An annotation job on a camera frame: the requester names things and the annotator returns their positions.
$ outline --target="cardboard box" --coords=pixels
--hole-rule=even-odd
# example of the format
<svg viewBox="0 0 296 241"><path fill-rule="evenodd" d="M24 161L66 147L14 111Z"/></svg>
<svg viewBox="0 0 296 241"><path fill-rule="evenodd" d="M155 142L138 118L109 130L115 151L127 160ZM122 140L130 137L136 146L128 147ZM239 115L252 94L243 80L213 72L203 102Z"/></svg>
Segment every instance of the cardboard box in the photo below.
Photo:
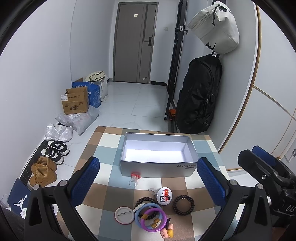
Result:
<svg viewBox="0 0 296 241"><path fill-rule="evenodd" d="M67 89L67 92L61 98L66 115L85 113L89 109L87 87Z"/></svg>
<svg viewBox="0 0 296 241"><path fill-rule="evenodd" d="M189 136L126 133L121 174L130 177L190 177L198 155Z"/></svg>
<svg viewBox="0 0 296 241"><path fill-rule="evenodd" d="M95 108L98 108L101 105L101 95L100 95L100 87L91 82L83 82L83 78L76 80L72 83L73 88L77 87L87 87L87 92L89 95L89 104Z"/></svg>

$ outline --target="door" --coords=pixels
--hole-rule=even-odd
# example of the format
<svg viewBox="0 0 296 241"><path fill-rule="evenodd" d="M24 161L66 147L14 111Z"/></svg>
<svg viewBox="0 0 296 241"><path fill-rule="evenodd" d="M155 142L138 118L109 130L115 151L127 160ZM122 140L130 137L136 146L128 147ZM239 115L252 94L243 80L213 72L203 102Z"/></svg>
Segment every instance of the door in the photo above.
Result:
<svg viewBox="0 0 296 241"><path fill-rule="evenodd" d="M113 78L149 83L157 3L119 3Z"/></svg>
<svg viewBox="0 0 296 241"><path fill-rule="evenodd" d="M178 6L177 24L175 28L175 41L174 41L172 62L170 65L170 74L168 79L167 90L168 90L169 98L168 98L167 108L165 111L165 120L168 117L170 104L173 101L173 97L174 97L184 32L187 33L187 30L185 29L186 11L187 11L187 0L181 0Z"/></svg>

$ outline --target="table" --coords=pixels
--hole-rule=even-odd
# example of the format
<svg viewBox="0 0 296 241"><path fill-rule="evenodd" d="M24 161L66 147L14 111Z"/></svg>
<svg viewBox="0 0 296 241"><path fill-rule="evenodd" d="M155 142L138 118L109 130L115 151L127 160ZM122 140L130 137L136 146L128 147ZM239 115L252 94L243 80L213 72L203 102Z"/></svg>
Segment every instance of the table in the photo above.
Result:
<svg viewBox="0 0 296 241"><path fill-rule="evenodd" d="M229 179L223 162L208 135L98 126L86 145L74 172L80 170L91 156L99 159L100 171L83 204L77 206L76 210L99 241L162 241L159 232L146 232L140 229L135 222L129 225L119 224L114 218L114 212L121 206L133 209L139 198L153 197L148 191L149 188L168 187L172 190L173 199L179 195L191 196L195 201L195 208L190 215L179 216L174 213L172 202L163 207L167 217L172 218L171 223L174 224L174 237L166 240L197 241L220 210L220 207L215 207L197 170L191 177L142 177L135 188L130 187L130 177L122 176L119 166L124 136L127 132L187 135L192 140L198 157L206 157L216 170L220 170ZM180 209L188 209L186 200L181 201ZM71 239L72 236L59 212L57 219L65 236Z"/></svg>

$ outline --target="black backpack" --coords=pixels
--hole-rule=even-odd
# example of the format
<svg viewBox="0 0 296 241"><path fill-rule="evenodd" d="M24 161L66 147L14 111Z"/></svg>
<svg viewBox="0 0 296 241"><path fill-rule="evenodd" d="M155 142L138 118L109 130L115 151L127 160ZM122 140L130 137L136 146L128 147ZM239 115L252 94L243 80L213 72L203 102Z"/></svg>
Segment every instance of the black backpack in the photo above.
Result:
<svg viewBox="0 0 296 241"><path fill-rule="evenodd" d="M198 134L209 128L221 75L219 55L215 56L214 52L190 62L176 108L181 133Z"/></svg>

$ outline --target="shoe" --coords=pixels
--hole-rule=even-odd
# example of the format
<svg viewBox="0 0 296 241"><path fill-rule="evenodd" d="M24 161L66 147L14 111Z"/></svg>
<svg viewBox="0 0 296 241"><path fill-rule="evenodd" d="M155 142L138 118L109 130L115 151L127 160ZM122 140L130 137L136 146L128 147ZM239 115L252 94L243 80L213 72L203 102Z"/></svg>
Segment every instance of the shoe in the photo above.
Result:
<svg viewBox="0 0 296 241"><path fill-rule="evenodd" d="M57 149L53 148L52 146L47 149L41 150L41 155L44 157L49 157L57 165L62 165L64 162L64 157Z"/></svg>
<svg viewBox="0 0 296 241"><path fill-rule="evenodd" d="M49 141L47 143L48 147L53 147L55 149L57 149L61 155L66 156L70 153L69 148L67 147L65 142L62 141Z"/></svg>
<svg viewBox="0 0 296 241"><path fill-rule="evenodd" d="M53 183L57 179L57 174L51 170L48 166L38 164L36 166L34 176L29 180L30 185L33 187L35 184L39 184L41 187L45 187L50 183Z"/></svg>
<svg viewBox="0 0 296 241"><path fill-rule="evenodd" d="M57 170L57 165L49 157L41 156L38 161L31 166L32 173L35 173L38 164L48 166L54 172Z"/></svg>

